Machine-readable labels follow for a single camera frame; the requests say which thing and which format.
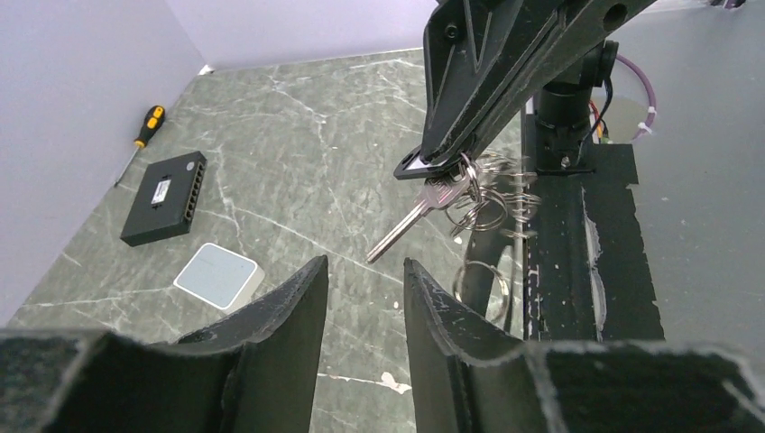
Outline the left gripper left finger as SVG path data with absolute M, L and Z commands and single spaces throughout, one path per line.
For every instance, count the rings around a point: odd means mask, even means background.
M 174 342 L 101 328 L 1 332 L 4 432 L 306 432 L 328 259 Z

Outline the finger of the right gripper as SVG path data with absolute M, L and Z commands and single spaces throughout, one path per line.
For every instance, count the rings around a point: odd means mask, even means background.
M 454 155 L 481 154 L 526 101 L 649 1 L 456 1 Z
M 439 2 L 423 34 L 422 160 L 451 160 L 491 111 L 516 110 L 565 69 L 544 63 L 567 28 L 566 1 Z

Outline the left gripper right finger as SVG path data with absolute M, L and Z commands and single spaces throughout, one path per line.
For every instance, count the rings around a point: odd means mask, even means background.
M 420 432 L 761 432 L 764 388 L 718 345 L 509 336 L 406 259 Z

